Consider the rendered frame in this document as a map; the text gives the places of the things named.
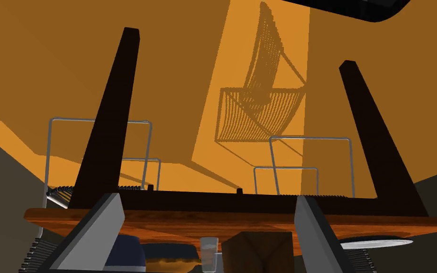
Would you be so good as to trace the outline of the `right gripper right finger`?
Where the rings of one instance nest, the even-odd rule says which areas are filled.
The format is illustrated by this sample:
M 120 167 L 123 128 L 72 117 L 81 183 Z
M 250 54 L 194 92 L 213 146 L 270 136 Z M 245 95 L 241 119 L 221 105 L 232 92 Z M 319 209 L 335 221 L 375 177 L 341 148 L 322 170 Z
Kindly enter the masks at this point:
M 307 273 L 354 273 L 349 258 L 313 197 L 297 197 L 294 225 Z

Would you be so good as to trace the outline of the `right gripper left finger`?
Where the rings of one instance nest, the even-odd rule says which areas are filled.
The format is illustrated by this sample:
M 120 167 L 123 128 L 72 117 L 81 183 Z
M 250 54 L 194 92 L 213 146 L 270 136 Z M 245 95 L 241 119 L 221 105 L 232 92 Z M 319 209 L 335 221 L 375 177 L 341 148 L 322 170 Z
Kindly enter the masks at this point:
M 48 271 L 102 271 L 125 219 L 118 193 L 106 193 L 47 258 Z

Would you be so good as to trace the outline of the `dark blue mug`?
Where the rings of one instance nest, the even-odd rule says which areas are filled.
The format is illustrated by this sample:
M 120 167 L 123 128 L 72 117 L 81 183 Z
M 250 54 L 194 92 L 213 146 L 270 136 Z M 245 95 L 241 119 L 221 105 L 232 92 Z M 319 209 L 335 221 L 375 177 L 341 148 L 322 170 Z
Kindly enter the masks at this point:
M 139 238 L 119 234 L 103 267 L 104 271 L 146 272 L 146 258 Z

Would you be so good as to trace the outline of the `brown box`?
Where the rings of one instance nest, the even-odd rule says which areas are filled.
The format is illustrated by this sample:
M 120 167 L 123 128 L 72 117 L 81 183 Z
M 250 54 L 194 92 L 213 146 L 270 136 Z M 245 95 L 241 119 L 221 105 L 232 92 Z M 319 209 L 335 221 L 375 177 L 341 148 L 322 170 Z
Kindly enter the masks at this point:
M 294 273 L 291 232 L 240 232 L 221 250 L 224 273 Z

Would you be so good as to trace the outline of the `white plate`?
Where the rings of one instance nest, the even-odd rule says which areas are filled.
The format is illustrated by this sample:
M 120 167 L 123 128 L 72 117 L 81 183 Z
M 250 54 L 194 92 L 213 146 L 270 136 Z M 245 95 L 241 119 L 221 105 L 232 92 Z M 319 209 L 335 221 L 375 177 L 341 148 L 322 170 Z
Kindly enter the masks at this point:
M 340 239 L 339 242 L 345 250 L 357 250 L 408 245 L 413 243 L 413 240 L 398 236 L 382 235 L 349 237 Z

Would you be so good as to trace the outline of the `clear drinking glass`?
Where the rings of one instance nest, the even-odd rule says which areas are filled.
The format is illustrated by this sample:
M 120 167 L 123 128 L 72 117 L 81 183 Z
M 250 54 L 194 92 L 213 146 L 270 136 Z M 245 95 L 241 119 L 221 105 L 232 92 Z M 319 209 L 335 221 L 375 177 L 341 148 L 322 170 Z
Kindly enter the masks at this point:
M 200 253 L 203 273 L 224 273 L 222 253 L 218 251 L 217 237 L 201 237 Z

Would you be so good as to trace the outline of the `black rounded object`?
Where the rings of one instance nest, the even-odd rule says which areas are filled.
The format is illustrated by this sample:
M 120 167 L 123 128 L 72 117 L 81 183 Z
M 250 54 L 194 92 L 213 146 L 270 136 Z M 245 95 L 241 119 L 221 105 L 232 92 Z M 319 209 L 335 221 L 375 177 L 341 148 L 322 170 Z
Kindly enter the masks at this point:
M 283 0 L 367 22 L 382 22 L 398 14 L 410 0 Z

